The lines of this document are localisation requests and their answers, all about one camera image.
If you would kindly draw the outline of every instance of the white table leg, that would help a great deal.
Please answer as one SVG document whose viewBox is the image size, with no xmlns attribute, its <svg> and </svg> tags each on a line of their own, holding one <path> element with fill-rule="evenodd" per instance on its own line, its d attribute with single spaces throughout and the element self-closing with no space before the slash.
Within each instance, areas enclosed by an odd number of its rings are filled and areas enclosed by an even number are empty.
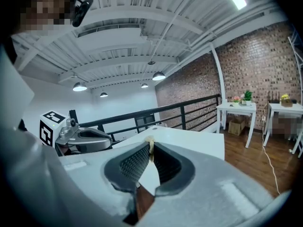
<svg viewBox="0 0 303 227">
<path fill-rule="evenodd" d="M 273 117 L 274 117 L 274 111 L 273 111 L 273 110 L 270 110 L 270 118 L 269 118 L 268 126 L 267 126 L 267 134 L 266 134 L 266 137 L 265 137 L 265 141 L 264 141 L 264 143 L 263 143 L 263 146 L 266 146 L 267 141 L 268 141 L 268 138 L 269 138 L 269 135 L 270 135 L 270 131 L 272 130 L 272 129 L 270 129 L 269 127 L 272 127 L 272 125 L 273 125 Z"/>
<path fill-rule="evenodd" d="M 298 158 L 301 157 L 302 153 L 303 153 L 303 149 L 301 149 L 301 151 L 300 151 L 300 153 L 299 153 L 299 155 L 298 155 Z"/>
<path fill-rule="evenodd" d="M 266 132 L 268 130 L 270 112 L 271 112 L 271 109 L 270 109 L 270 106 L 268 105 L 268 111 L 267 111 L 267 117 L 266 117 L 266 124 L 265 124 L 264 134 L 266 134 Z"/>
<path fill-rule="evenodd" d="M 220 122 L 220 110 L 217 109 L 217 134 L 220 132 L 220 126 L 221 126 L 221 122 Z"/>
<path fill-rule="evenodd" d="M 294 131 L 294 123 L 292 122 L 292 119 L 290 120 L 290 134 L 289 134 L 289 137 L 288 137 L 288 140 L 291 140 L 292 139 L 292 133 Z"/>
<path fill-rule="evenodd" d="M 300 128 L 300 132 L 299 132 L 299 134 L 298 134 L 297 141 L 296 141 L 296 143 L 295 143 L 295 145 L 294 145 L 292 154 L 295 153 L 295 151 L 297 150 L 297 148 L 298 148 L 298 146 L 299 146 L 299 142 L 300 142 L 300 140 L 301 140 L 302 133 L 303 133 L 303 119 L 302 119 L 302 124 L 301 124 L 301 128 Z"/>
<path fill-rule="evenodd" d="M 223 121 L 223 129 L 225 130 L 226 128 L 226 117 L 227 117 L 227 113 L 226 111 L 222 112 L 222 121 Z"/>
<path fill-rule="evenodd" d="M 247 139 L 245 148 L 248 148 L 248 145 L 250 144 L 250 139 L 251 139 L 252 132 L 253 132 L 254 126 L 255 126 L 255 120 L 256 120 L 256 112 L 254 112 L 252 114 L 252 118 L 251 118 L 251 122 L 250 122 L 250 132 L 248 133 L 248 139 Z"/>
</svg>

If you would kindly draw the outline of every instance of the white wall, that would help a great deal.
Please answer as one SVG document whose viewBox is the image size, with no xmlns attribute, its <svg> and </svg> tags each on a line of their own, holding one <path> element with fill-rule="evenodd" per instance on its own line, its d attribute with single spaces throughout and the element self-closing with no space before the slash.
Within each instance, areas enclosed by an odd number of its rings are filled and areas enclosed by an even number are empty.
<svg viewBox="0 0 303 227">
<path fill-rule="evenodd" d="M 102 89 L 90 92 L 74 92 L 69 87 L 40 81 L 22 76 L 33 90 L 35 96 L 23 115 L 28 131 L 38 137 L 39 116 L 49 110 L 68 115 L 75 109 L 79 123 L 91 122 L 122 114 L 158 107 L 154 86 L 140 88 L 138 83 L 125 83 L 104 87 L 108 97 L 99 97 Z M 134 119 L 104 125 L 105 132 L 117 131 L 136 126 Z M 137 130 L 115 135 L 116 140 L 123 140 L 137 134 Z"/>
<path fill-rule="evenodd" d="M 95 120 L 93 98 L 89 92 L 74 92 L 71 88 L 22 76 L 35 96 L 23 115 L 28 131 L 39 137 L 39 116 L 49 110 L 68 115 L 75 109 L 79 122 Z"/>
<path fill-rule="evenodd" d="M 148 88 L 141 88 L 139 83 L 136 82 L 94 89 L 94 107 L 97 119 L 105 119 L 158 107 L 155 88 L 151 82 L 149 85 Z M 102 90 L 108 94 L 108 97 L 99 97 Z M 155 120 L 160 120 L 158 113 L 155 114 Z M 109 133 L 134 126 L 136 126 L 135 120 L 129 119 L 105 124 L 104 130 Z M 115 134 L 115 139 L 123 140 L 135 134 L 137 134 L 137 130 L 122 132 Z"/>
</svg>

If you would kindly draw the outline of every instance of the cardboard box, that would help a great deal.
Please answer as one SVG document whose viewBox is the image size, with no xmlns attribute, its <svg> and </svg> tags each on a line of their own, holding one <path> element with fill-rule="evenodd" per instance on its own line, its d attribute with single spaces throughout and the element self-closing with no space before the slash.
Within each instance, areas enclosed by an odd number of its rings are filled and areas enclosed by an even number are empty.
<svg viewBox="0 0 303 227">
<path fill-rule="evenodd" d="M 244 128 L 245 120 L 243 118 L 234 118 L 229 122 L 228 132 L 239 136 Z"/>
</svg>

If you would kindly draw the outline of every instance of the white cube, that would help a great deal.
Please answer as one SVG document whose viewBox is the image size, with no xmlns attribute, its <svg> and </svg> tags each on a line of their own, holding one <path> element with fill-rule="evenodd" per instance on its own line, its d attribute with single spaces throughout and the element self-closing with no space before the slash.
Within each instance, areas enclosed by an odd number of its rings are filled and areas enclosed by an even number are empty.
<svg viewBox="0 0 303 227">
<path fill-rule="evenodd" d="M 40 115 L 39 138 L 44 145 L 55 147 L 60 131 L 66 126 L 69 116 L 56 111 L 48 111 Z"/>
</svg>

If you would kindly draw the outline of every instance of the pink flower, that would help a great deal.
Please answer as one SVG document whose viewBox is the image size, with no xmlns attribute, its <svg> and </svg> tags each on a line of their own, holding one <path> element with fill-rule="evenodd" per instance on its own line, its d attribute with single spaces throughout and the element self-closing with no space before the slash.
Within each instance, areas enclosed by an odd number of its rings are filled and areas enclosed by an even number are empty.
<svg viewBox="0 0 303 227">
<path fill-rule="evenodd" d="M 235 102 L 235 103 L 239 102 L 240 100 L 241 100 L 241 98 L 239 96 L 234 96 L 232 98 L 232 101 Z"/>
</svg>

